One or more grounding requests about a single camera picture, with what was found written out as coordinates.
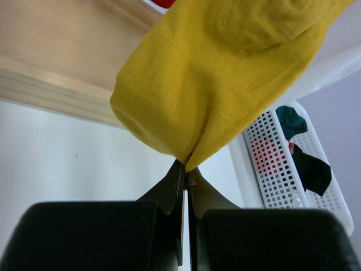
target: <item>red object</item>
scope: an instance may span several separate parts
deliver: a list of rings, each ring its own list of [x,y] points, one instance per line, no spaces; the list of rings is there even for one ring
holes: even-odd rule
[[[163,7],[163,8],[170,8],[175,0],[151,0],[154,4]]]

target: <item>gray wall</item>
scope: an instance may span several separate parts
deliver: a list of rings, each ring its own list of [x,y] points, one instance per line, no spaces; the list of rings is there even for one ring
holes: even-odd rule
[[[361,71],[299,100],[309,114],[355,223],[361,261]]]

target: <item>white wall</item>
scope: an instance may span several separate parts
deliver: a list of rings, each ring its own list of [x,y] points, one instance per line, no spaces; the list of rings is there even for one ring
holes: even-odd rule
[[[299,102],[309,114],[355,223],[361,261],[361,70]]]
[[[162,179],[173,161],[126,130],[0,101],[0,257],[32,204],[134,200]],[[200,170],[229,200],[241,204],[228,147]],[[190,270],[187,231],[184,240],[183,270]]]

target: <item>yellow cloth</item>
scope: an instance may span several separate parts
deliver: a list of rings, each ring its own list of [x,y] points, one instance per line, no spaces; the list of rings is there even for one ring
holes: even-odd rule
[[[351,2],[177,0],[119,71],[113,112],[190,171],[290,87]]]

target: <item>wooden edge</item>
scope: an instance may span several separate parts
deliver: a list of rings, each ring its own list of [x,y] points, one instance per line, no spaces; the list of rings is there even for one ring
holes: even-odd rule
[[[162,13],[142,0],[93,0],[111,10],[124,21],[148,32],[162,17]]]
[[[9,62],[12,70],[3,65]],[[111,91],[49,71],[41,72],[29,64],[0,57],[0,98],[124,128],[109,104]]]

